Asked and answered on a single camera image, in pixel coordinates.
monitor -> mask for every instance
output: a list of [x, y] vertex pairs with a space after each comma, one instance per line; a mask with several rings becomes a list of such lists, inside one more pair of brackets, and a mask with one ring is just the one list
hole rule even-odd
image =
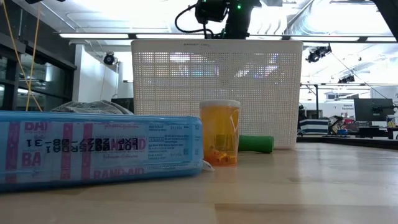
[[387, 121], [393, 115], [392, 99], [354, 99], [356, 121]]

